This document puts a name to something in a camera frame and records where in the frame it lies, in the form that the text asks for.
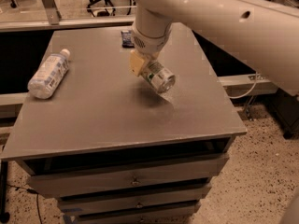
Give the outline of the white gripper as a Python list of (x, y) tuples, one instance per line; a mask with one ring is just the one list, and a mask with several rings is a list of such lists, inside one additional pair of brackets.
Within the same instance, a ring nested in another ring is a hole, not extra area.
[(130, 69), (135, 76), (139, 76), (144, 67), (154, 59), (157, 59), (161, 50), (168, 41), (172, 24), (168, 23), (163, 29), (162, 36), (143, 35), (133, 23), (132, 39), (135, 49), (130, 51)]

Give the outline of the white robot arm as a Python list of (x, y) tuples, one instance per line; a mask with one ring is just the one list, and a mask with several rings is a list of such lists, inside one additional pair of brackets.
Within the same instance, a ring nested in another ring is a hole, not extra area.
[(135, 0), (135, 48), (155, 57), (178, 21), (299, 95), (299, 16), (294, 7), (264, 0)]

